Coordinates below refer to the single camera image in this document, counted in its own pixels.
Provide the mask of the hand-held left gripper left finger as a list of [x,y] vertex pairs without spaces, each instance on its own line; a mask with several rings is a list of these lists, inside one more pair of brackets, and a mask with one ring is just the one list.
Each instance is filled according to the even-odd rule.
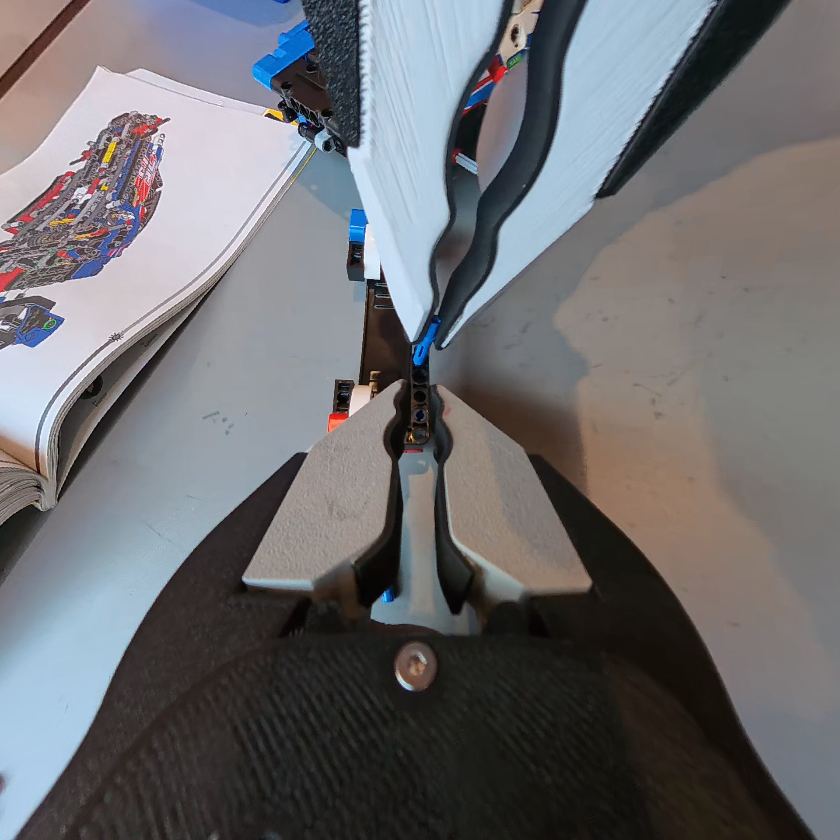
[[243,574],[247,587],[374,602],[395,582],[406,391],[389,385],[311,447]]

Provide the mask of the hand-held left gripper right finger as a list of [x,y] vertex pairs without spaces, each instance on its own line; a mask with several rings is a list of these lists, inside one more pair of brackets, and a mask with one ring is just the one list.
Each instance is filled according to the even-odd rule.
[[526,451],[434,387],[437,577],[449,611],[583,595],[592,578]]

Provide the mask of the small toy brick assembly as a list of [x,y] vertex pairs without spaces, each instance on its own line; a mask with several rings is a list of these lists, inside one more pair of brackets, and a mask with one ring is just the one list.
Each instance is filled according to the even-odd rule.
[[423,367],[413,366],[415,345],[405,336],[385,282],[375,237],[360,208],[350,213],[346,268],[349,280],[363,282],[365,290],[360,375],[357,382],[335,381],[328,430],[341,425],[394,382],[405,380],[409,403],[403,413],[404,444],[409,454],[419,454],[433,436],[428,357]]

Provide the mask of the red black toy race car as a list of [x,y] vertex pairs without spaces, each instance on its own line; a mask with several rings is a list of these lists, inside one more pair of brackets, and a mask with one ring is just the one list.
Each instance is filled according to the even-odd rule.
[[[494,87],[527,54],[541,1],[516,1],[496,53],[476,84],[460,114],[453,163],[477,174],[476,150],[487,101]],[[297,127],[300,136],[325,153],[346,156],[339,122],[333,115],[327,81],[307,21],[278,36],[278,46],[254,64],[254,78],[279,97],[265,115]]]

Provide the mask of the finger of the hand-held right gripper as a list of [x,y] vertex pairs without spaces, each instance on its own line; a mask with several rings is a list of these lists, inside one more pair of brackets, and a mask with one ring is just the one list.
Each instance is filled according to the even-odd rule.
[[565,62],[560,118],[536,184],[500,228],[489,278],[451,327],[456,333],[591,208],[714,2],[588,2]]
[[436,306],[455,117],[510,15],[502,1],[360,2],[360,144],[349,161],[410,340]]

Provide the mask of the grey desk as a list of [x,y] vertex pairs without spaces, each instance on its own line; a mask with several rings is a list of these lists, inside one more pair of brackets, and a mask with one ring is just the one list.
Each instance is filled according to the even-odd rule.
[[[315,153],[58,506],[2,527],[2,838],[173,573],[355,376],[358,204],[346,164]],[[792,2],[434,362],[647,555],[780,787],[838,838],[838,2]]]

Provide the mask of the open instruction booklet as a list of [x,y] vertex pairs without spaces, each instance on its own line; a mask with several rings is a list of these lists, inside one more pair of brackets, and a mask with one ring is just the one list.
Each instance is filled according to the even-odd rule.
[[267,111],[97,68],[2,174],[1,519],[55,506],[94,428],[312,147]]

